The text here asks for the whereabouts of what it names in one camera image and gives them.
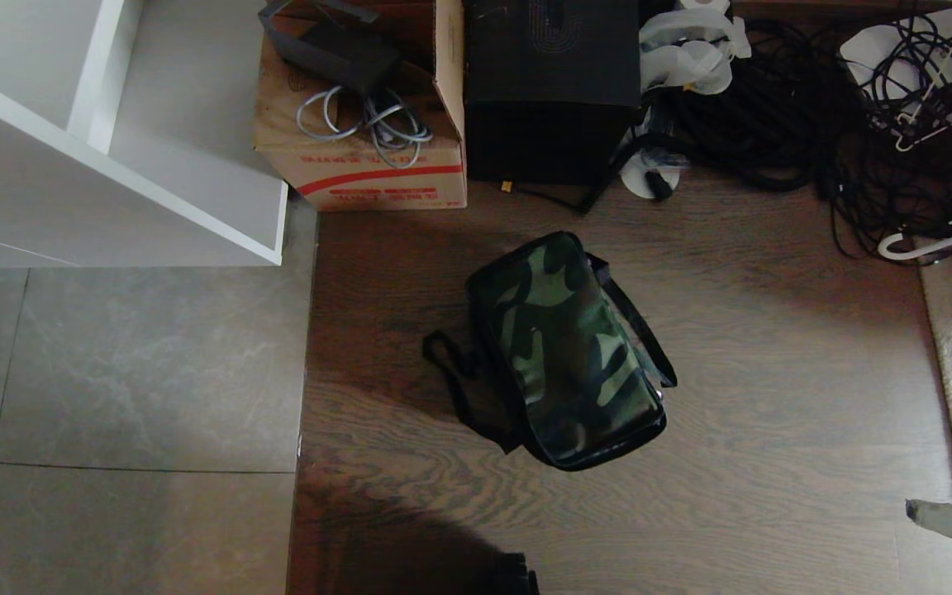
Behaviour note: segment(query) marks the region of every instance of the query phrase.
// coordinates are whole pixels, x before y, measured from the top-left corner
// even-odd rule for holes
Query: black speaker
[[[469,1],[469,177],[597,182],[640,120],[638,19],[638,0]]]

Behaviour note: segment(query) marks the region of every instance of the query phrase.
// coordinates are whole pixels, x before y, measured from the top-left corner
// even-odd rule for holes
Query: bag handle
[[[608,262],[598,259],[597,256],[589,252],[586,253],[586,256],[587,259],[590,259],[590,268],[593,269],[593,274],[597,276],[597,282],[601,284],[605,293],[616,304],[616,308],[619,308],[619,312],[626,319],[627,324],[630,324],[631,328],[634,329],[641,344],[645,346],[645,350],[649,351],[649,357],[653,360],[653,365],[656,366],[656,370],[660,374],[660,382],[664,385],[664,388],[677,387],[678,377],[675,375],[671,360],[664,353],[664,347],[660,346],[660,342],[656,340],[656,335],[653,334],[653,329],[649,328],[649,323],[646,323],[645,319],[641,317],[641,312],[638,312],[638,308],[635,308],[634,302],[613,281]]]
[[[450,341],[450,337],[443,331],[435,331],[433,334],[426,336],[421,345],[421,353],[424,355],[424,359],[430,361],[431,364],[435,365],[435,367],[443,373],[443,378],[446,380],[446,388],[450,391],[450,400],[454,403],[454,414],[458,416],[458,421],[461,421],[468,426],[469,429],[472,429],[472,431],[498,445],[506,455],[509,455],[510,452],[513,452],[521,445],[521,441],[510,432],[476,419],[472,407],[469,405],[469,399],[465,396],[464,388],[461,387],[461,381],[458,380],[457,375],[450,369],[450,366],[447,366],[446,363],[441,361],[438,355],[436,355],[435,347],[437,343],[443,344],[443,347],[446,349],[447,358],[450,359],[450,364],[454,366],[458,374],[469,380],[475,380],[477,377],[476,372],[477,369],[479,369],[479,361],[476,359],[476,354],[469,354],[469,357],[465,358],[464,355],[461,354],[461,349],[457,346],[457,343]]]

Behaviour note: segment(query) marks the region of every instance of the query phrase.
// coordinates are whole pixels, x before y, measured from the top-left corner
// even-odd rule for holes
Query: hardwood floor
[[[420,357],[435,329],[469,343],[466,276],[558,229],[680,381],[663,436],[579,474],[469,432]],[[810,192],[693,169],[585,218],[479,183],[462,212],[327,214],[309,345],[294,594],[463,593],[498,550],[548,595],[952,593],[952,542],[903,511],[952,500],[917,276],[839,256]]]

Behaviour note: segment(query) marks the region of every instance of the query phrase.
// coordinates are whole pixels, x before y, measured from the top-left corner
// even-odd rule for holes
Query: box flap
[[[464,9],[461,0],[436,0],[436,89],[450,120],[465,138]]]

